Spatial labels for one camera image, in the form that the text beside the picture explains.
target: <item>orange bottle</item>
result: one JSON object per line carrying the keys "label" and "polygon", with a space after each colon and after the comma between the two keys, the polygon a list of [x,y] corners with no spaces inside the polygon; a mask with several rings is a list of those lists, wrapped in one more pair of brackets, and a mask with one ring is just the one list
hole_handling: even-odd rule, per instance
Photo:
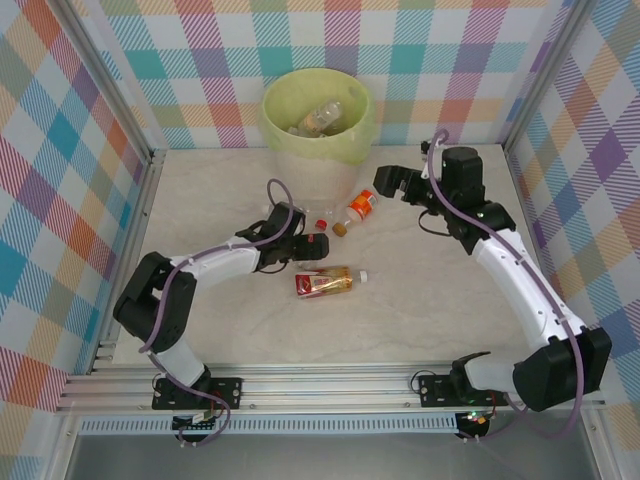
{"label": "orange bottle", "polygon": [[340,220],[333,226],[333,232],[344,237],[354,225],[362,222],[378,204],[378,199],[369,190],[360,192],[351,204],[345,208]]}

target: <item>plaid fabric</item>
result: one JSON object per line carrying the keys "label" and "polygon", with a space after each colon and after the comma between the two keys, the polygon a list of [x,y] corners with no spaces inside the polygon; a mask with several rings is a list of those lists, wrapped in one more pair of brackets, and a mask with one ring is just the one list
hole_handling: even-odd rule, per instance
{"label": "plaid fabric", "polygon": [[[554,287],[613,340],[605,392],[640,451],[640,2],[601,0],[511,162]],[[640,455],[635,455],[640,467]]]}
{"label": "plaid fabric", "polygon": [[142,162],[44,0],[0,4],[0,478],[91,353]]}
{"label": "plaid fabric", "polygon": [[[154,144],[149,118],[122,79],[99,22],[83,0],[74,3]],[[505,120],[512,120],[572,3],[100,1],[106,28],[171,148],[263,146],[256,111],[265,86],[308,67],[342,70],[372,90],[381,144],[418,143],[437,125],[454,142],[502,140]],[[543,19],[549,10],[561,13],[553,25]],[[531,50],[541,43],[544,22],[551,30],[542,50]]]}

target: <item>trash bin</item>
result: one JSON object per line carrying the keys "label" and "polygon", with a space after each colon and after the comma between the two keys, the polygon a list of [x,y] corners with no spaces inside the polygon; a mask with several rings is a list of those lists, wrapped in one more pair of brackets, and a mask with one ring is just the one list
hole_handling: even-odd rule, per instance
{"label": "trash bin", "polygon": [[[341,133],[304,138],[287,133],[328,100],[342,103],[337,121]],[[296,205],[310,211],[332,211],[355,186],[358,167],[369,155],[376,135],[375,103],[358,80],[336,70],[298,70],[276,80],[265,92],[258,127],[275,152],[279,178]]]}

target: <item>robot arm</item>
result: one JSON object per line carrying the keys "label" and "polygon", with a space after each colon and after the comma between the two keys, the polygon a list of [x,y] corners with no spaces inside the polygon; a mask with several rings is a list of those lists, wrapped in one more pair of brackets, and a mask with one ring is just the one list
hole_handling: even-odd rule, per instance
{"label": "robot arm", "polygon": [[588,330],[564,305],[531,261],[504,207],[485,200],[482,159],[477,151],[467,147],[446,149],[442,156],[442,177],[437,184],[451,204],[496,231],[523,258],[515,258],[484,230],[452,214],[437,199],[429,179],[424,177],[420,170],[386,166],[378,169],[374,187],[390,198],[396,190],[401,190],[404,202],[426,207],[431,215],[444,217],[451,236],[491,274],[508,299],[532,352],[524,359],[480,352],[455,361],[450,378],[457,395],[465,399],[482,390],[517,393],[534,411],[575,397],[577,372],[567,332],[539,286],[522,267],[523,262],[533,268],[544,287],[552,292],[578,340],[585,373],[584,393],[596,390],[611,350],[611,340],[602,328]]}
{"label": "robot arm", "polygon": [[174,277],[168,291],[163,292],[167,302],[150,350],[173,378],[195,390],[208,391],[209,371],[184,337],[194,296],[229,278],[260,271],[277,262],[320,260],[329,253],[326,235],[298,232],[303,230],[305,222],[304,213],[298,209],[294,209],[289,227],[280,238],[254,246],[273,237],[285,225],[288,214],[287,204],[275,205],[267,220],[237,232],[219,250],[197,260],[191,256],[167,258],[157,252],[145,255],[116,302],[114,318],[130,334],[147,342],[156,323],[160,303],[157,292],[163,292],[171,271],[190,259]]}

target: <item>orange label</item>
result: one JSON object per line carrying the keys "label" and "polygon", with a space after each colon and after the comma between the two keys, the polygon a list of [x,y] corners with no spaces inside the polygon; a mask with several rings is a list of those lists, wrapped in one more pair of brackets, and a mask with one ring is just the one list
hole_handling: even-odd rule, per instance
{"label": "orange label", "polygon": [[364,217],[371,213],[371,210],[373,210],[373,207],[375,207],[377,203],[378,199],[373,193],[369,190],[363,190],[360,192],[360,195],[351,202],[349,207],[355,210],[358,215],[360,215],[360,218],[364,219]]}

